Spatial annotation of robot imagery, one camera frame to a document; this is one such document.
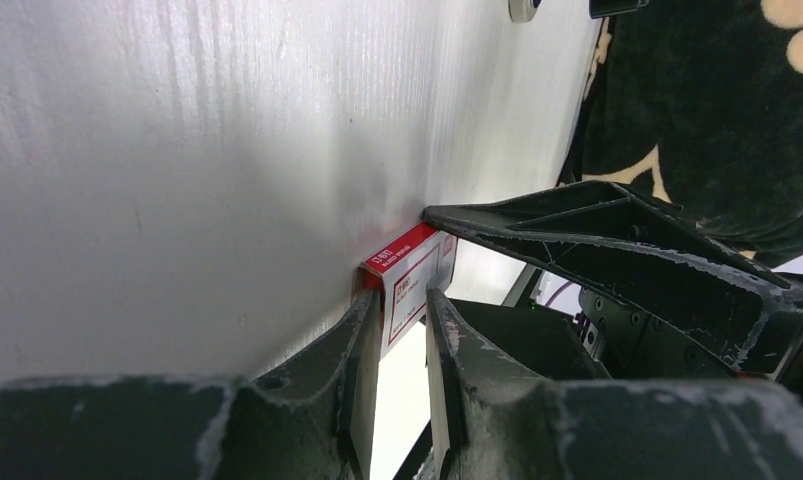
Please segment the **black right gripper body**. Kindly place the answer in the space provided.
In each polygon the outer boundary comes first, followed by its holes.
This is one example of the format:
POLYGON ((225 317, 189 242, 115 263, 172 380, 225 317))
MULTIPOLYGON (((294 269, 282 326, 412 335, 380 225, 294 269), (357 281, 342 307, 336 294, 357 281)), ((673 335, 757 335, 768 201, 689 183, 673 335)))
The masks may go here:
MULTIPOLYGON (((779 275, 803 289, 803 274, 779 275)), ((585 287, 580 289, 578 301, 581 311, 576 315, 576 331, 584 348, 616 379, 769 379, 783 385, 803 404, 803 326, 794 340, 778 343, 767 353, 781 357, 776 370, 756 373, 725 365, 690 337, 645 311, 585 287)))

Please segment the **red white staple box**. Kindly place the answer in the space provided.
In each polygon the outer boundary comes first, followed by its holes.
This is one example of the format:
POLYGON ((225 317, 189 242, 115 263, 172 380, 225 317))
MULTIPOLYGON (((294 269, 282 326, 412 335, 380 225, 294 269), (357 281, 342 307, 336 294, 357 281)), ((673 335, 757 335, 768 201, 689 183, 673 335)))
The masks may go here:
POLYGON ((358 267, 358 287, 380 292, 380 353, 386 356, 424 320, 426 292, 452 282, 458 238, 419 222, 358 267))

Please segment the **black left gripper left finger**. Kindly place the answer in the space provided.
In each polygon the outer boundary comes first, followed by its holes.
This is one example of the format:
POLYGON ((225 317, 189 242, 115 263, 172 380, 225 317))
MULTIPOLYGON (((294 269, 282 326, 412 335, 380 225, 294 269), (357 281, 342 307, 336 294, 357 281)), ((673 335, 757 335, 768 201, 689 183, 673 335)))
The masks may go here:
POLYGON ((365 479, 380 295, 264 375, 73 376, 0 387, 0 479, 365 479))

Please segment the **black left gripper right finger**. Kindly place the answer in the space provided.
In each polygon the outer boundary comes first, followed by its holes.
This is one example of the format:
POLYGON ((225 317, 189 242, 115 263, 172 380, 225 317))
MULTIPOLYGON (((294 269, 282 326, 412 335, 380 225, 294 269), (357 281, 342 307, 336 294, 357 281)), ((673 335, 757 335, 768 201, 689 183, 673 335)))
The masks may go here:
POLYGON ((438 479, 803 479, 803 406, 761 380, 613 380, 568 317, 427 294, 438 479))

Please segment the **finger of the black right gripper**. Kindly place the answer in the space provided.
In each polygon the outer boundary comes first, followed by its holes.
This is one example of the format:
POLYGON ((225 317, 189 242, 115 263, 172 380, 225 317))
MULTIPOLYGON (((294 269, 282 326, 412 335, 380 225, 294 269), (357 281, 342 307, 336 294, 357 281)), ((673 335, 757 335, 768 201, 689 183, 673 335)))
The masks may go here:
POLYGON ((431 205, 423 217, 645 311, 737 371, 775 371, 803 326, 802 288, 625 185, 587 181, 489 204, 431 205))

